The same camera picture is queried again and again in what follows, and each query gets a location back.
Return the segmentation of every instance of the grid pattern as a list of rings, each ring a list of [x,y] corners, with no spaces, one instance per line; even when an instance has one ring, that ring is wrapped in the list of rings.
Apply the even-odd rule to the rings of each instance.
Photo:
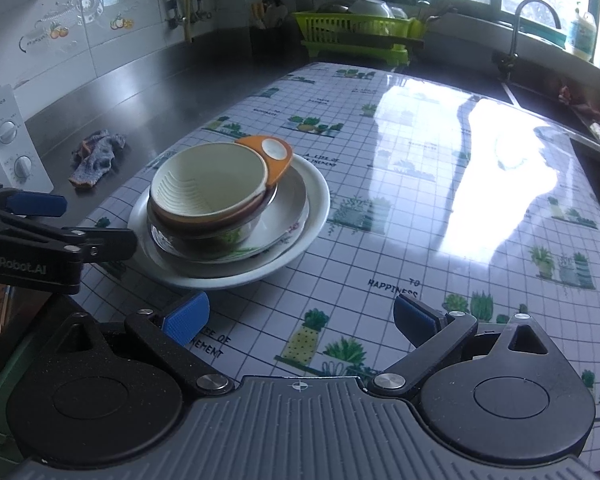
[[[416,78],[313,64],[184,137],[84,225],[124,227],[169,156],[250,134],[320,169],[329,220],[288,266],[210,293],[190,351],[236,380],[365,376],[413,349],[392,321],[398,292],[492,322],[525,308],[588,370],[596,422],[581,459],[600,469],[600,206],[560,126]],[[102,321],[183,293],[130,262],[87,265],[82,283],[75,299]]]

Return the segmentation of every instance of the plate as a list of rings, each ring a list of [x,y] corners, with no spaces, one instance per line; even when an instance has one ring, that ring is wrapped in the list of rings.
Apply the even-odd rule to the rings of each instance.
[[[304,225],[308,216],[309,203],[306,202],[298,222],[292,225],[289,228],[289,231],[286,232],[285,235],[280,238],[280,240],[273,244],[269,249],[261,252],[260,254],[256,254],[247,260],[240,260],[238,262],[231,262],[229,264],[207,265],[184,262],[183,260],[175,258],[169,254],[163,254],[163,256],[167,263],[171,264],[173,269],[177,269],[180,274],[185,276],[192,276],[196,278],[225,278],[227,276],[236,276],[237,274],[249,272],[250,270],[257,269],[268,264],[269,262],[272,262],[279,257],[280,254],[285,253],[285,251],[293,247],[293,244],[296,243],[302,234],[302,230],[304,229]]]
[[[204,290],[230,288],[232,286],[256,282],[286,266],[286,264],[307,250],[309,245],[318,237],[320,230],[327,221],[331,205],[329,187],[320,171],[299,155],[294,155],[291,165],[298,170],[298,173],[304,180],[307,202],[309,204],[309,215],[296,243],[273,261],[267,262],[260,267],[251,268],[240,274],[224,276],[222,278],[191,278],[183,276],[163,257],[146,228],[146,199],[138,199],[128,220],[127,226],[138,236],[138,250],[132,261],[138,270],[167,285]]]
[[[288,168],[278,182],[278,192],[260,215],[260,221],[251,234],[231,247],[229,251],[222,247],[222,244],[211,243],[205,247],[203,240],[195,242],[180,240],[165,235],[150,223],[148,227],[154,242],[171,256],[194,264],[227,264],[251,258],[269,249],[298,222],[305,202],[304,180],[297,170]]]

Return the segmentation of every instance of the metal screw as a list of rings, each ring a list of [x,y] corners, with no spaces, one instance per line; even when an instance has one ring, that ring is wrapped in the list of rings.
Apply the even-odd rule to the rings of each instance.
[[[229,379],[227,379],[224,375],[220,374],[207,374],[202,377],[198,377],[196,380],[196,385],[208,392],[216,392],[218,390],[222,390],[229,384]]]
[[[374,384],[383,390],[397,390],[406,383],[406,379],[398,374],[380,374],[374,377]]]

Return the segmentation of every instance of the tile wall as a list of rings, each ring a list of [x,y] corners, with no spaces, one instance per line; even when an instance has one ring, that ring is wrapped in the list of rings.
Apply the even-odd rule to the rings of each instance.
[[[25,119],[111,70],[183,41],[165,23],[166,0],[29,0],[0,14],[0,86]],[[213,11],[214,0],[205,0]],[[213,30],[199,22],[194,35]]]
[[[94,78],[183,41],[182,28],[165,22],[166,1],[29,0],[0,14],[0,86],[14,88],[28,119]],[[195,23],[193,35],[248,26],[254,1],[203,0],[212,18]],[[282,1],[295,10],[294,0]]]

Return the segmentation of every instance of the white plate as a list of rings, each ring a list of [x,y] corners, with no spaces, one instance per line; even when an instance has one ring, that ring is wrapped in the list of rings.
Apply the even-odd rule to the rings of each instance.
[[[331,205],[329,187],[320,171],[299,155],[294,155],[291,164],[298,170],[298,173],[300,173],[304,180],[309,203],[309,216],[296,243],[273,261],[267,262],[261,267],[224,278],[190,278],[189,276],[183,276],[166,261],[156,248],[146,228],[146,200],[138,200],[128,220],[129,229],[135,231],[138,236],[138,250],[133,257],[133,262],[135,262],[139,270],[143,270],[149,276],[168,285],[204,290],[230,288],[232,286],[256,282],[286,266],[286,264],[307,250],[309,245],[318,237],[320,230],[327,221]]]
[[[295,168],[289,168],[278,183],[278,192],[273,201],[260,215],[251,234],[230,252],[204,250],[201,241],[183,241],[164,235],[159,229],[148,224],[154,242],[165,253],[194,264],[228,264],[246,260],[269,249],[298,222],[306,202],[304,180]]]

